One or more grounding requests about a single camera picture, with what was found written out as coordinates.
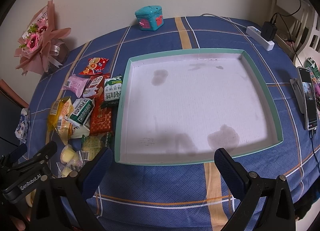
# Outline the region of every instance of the pink rose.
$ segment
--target pink rose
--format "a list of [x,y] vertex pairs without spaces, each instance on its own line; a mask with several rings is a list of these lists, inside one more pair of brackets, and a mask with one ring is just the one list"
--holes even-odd
[[46,24],[45,18],[37,21],[37,26],[38,26],[39,28],[42,27],[42,26],[44,26],[45,24]]
[[39,33],[33,33],[30,35],[30,38],[27,39],[26,43],[27,43],[27,47],[29,48],[29,53],[37,49],[39,39],[40,39]]

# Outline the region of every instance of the green and white package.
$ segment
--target green and white package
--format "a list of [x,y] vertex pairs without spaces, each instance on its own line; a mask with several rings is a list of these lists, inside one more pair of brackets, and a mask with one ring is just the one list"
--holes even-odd
[[79,128],[89,119],[94,108],[94,100],[89,98],[76,99],[73,103],[73,111],[66,120],[71,122],[75,127]]
[[104,102],[101,107],[111,107],[119,103],[122,88],[122,76],[104,80]]
[[316,62],[312,58],[308,58],[306,60],[305,67],[309,67],[317,79],[320,78],[320,72],[318,70]]

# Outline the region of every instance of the power strip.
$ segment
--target power strip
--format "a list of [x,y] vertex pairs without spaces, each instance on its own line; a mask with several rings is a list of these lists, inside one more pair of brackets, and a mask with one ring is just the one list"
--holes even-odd
[[273,49],[273,46],[275,46],[275,43],[273,41],[267,42],[264,38],[262,38],[261,32],[254,26],[248,26],[246,34],[260,43],[267,51],[271,51]]

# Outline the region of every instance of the white wall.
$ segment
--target white wall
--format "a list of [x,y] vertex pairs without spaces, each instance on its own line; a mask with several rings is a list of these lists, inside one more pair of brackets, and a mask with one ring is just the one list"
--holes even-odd
[[[0,78],[26,102],[30,102],[40,76],[15,70],[19,59],[13,58],[17,39],[32,16],[48,0],[17,0],[0,27]],[[145,5],[161,5],[164,18],[214,13],[248,19],[262,24],[271,0],[53,0],[58,13],[58,28],[71,27],[67,42],[75,48],[98,36],[135,22],[134,12]]]

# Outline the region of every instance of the teal box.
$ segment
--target teal box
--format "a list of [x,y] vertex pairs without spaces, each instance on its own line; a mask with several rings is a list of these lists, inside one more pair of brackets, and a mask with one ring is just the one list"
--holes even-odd
[[163,25],[162,7],[159,5],[145,6],[134,14],[137,17],[140,30],[155,31]]

